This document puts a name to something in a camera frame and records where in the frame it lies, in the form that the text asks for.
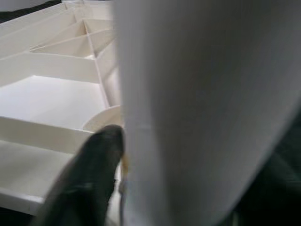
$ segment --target white plastic tray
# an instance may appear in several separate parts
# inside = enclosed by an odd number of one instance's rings
[[[35,214],[85,139],[120,115],[114,37],[110,2],[0,24],[1,207]]]

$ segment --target plastic divider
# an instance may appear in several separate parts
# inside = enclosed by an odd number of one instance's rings
[[[44,202],[42,197],[24,194],[24,191],[12,192],[11,189],[3,187],[5,185],[0,183],[0,203],[3,208],[36,215],[40,205]]]
[[[88,33],[112,30],[114,27],[111,20],[84,19],[84,22]]]
[[[41,43],[31,49],[40,48],[40,47],[44,47],[47,45],[59,43],[61,41],[70,40],[70,39],[73,39],[73,38],[76,38],[76,37],[79,37],[82,35],[86,35],[86,34],[87,34],[87,31],[86,31],[84,21],[81,20],[81,21],[78,21],[78,22],[72,24],[71,26],[63,29],[58,34],[55,34],[48,40],[44,41],[43,43]]]
[[[93,60],[46,53],[26,53],[29,74],[99,83]]]
[[[113,20],[113,2],[85,0],[85,5],[92,10],[91,17],[100,20]]]
[[[121,105],[120,79],[118,68],[103,78],[104,90],[110,106]]]
[[[26,51],[75,22],[73,11],[67,10],[5,35],[0,38],[0,58]]]
[[[87,35],[87,37],[88,37],[89,47],[90,47],[91,51],[93,51],[93,56],[94,56],[94,58],[96,58],[95,52],[94,52],[94,48],[93,48],[93,44],[92,44],[92,41],[91,41],[91,37],[90,37],[89,34]],[[101,92],[101,96],[103,97],[103,101],[104,101],[104,103],[105,103],[105,106],[106,106],[106,107],[109,107],[110,105],[109,105],[109,101],[108,101],[108,98],[107,98],[107,94],[106,94],[106,92],[105,92],[105,90],[104,90],[104,87],[103,87],[103,81],[102,81],[102,80],[100,79],[100,77],[99,77],[99,70],[98,70],[97,63],[96,63],[95,60],[93,60],[93,63],[94,63],[94,68],[95,68],[96,71],[97,71],[97,77],[98,77],[98,83],[99,83],[99,90],[100,90],[100,92]]]
[[[114,40],[115,31],[106,30],[89,35],[96,57]]]
[[[28,62],[29,60],[23,53],[0,59],[0,89],[28,77]]]
[[[56,15],[58,13],[66,11],[64,4],[60,3],[43,10],[39,10],[25,16],[15,18],[13,20],[6,21],[0,24],[0,37],[8,35],[10,33],[16,32],[27,26],[32,26],[33,24],[47,19],[50,16]]]
[[[90,6],[81,5],[80,7],[73,7],[73,12],[77,21],[82,20],[83,18],[93,17],[93,12]]]
[[[96,58],[99,75],[103,80],[117,66],[116,43],[112,41]]]
[[[73,38],[45,47],[32,49],[33,53],[48,53],[94,59],[87,36]]]
[[[0,140],[76,153],[91,132],[0,117]]]

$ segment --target dark fabric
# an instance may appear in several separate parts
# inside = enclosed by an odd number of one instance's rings
[[[33,216],[29,214],[0,208],[1,226],[26,226],[29,224],[32,218]]]
[[[238,205],[250,225],[301,225],[301,113]]]
[[[32,8],[23,8],[23,9],[11,11],[11,12],[0,12],[0,23],[15,19],[20,16],[24,16],[29,13],[33,13],[35,11],[39,11],[41,9],[44,9],[44,8],[47,8],[50,6],[54,6],[59,3],[61,3],[60,0],[52,0],[52,1],[45,2],[44,4],[41,4],[41,5],[32,7]]]

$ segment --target white plastic surface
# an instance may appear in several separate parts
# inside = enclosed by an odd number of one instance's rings
[[[101,75],[116,67],[113,27],[99,1],[0,24],[0,207],[35,214],[92,132],[121,124]],[[116,194],[112,206],[116,223]]]

